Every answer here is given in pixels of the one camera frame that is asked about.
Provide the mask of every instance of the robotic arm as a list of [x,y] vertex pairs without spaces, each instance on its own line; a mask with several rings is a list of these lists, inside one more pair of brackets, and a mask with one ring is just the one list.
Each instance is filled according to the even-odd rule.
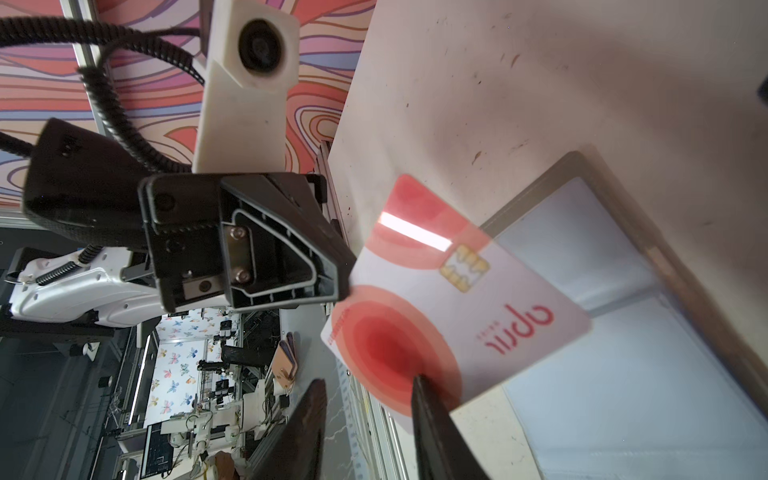
[[[125,327],[164,312],[348,294],[355,257],[323,216],[325,179],[283,172],[298,21],[254,0],[217,0],[203,16],[193,173],[152,174],[117,142],[51,119],[30,156],[22,209],[106,247],[88,263],[18,254],[6,319]],[[72,273],[41,281],[70,263]]]

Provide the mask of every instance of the card chip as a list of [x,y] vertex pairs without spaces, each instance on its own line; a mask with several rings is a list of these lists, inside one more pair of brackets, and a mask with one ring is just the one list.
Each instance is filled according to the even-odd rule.
[[440,274],[460,292],[467,293],[490,269],[488,262],[471,248],[459,245],[440,267]]

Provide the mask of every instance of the fluorescent light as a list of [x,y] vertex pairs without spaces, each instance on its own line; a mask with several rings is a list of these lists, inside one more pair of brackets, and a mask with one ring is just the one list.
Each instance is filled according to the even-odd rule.
[[141,377],[144,375],[144,366],[147,365],[147,352],[149,352],[149,337],[144,345],[144,358],[141,359],[141,368],[139,369],[139,381],[136,384],[136,393],[134,393],[134,404],[131,405],[131,416],[128,417],[128,425],[134,421],[134,412],[136,411],[136,401],[139,398],[139,388],[141,387]]
[[451,240],[448,240],[445,237],[440,237],[437,233],[424,230],[418,225],[406,222],[402,218],[395,217],[394,215],[388,214],[386,212],[382,212],[381,217],[379,217],[379,223],[384,227],[393,229],[397,233],[402,233],[408,238],[412,238],[413,240],[424,243],[425,245],[434,247],[441,252],[445,252],[452,243]]

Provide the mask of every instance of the red and white card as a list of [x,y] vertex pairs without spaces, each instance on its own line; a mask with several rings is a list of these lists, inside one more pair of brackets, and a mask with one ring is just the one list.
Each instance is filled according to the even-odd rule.
[[452,410],[584,335],[587,314],[408,175],[321,337],[382,404],[411,415],[425,374]]

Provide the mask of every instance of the colorful wavy wallpaper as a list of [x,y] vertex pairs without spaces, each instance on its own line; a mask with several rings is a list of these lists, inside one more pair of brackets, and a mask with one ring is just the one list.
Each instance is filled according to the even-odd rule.
[[[376,0],[266,0],[301,22],[299,84],[288,94],[286,170],[314,168],[320,142],[333,139]],[[99,19],[139,30],[199,25],[190,0],[97,0]],[[59,0],[6,0],[0,15],[61,15]],[[198,55],[197,38],[169,37]],[[50,117],[96,129],[69,45],[0,49],[0,131],[35,143]],[[153,58],[119,51],[111,74],[134,124],[160,151],[190,163],[203,88]],[[18,207],[25,159],[0,151],[0,207]]]

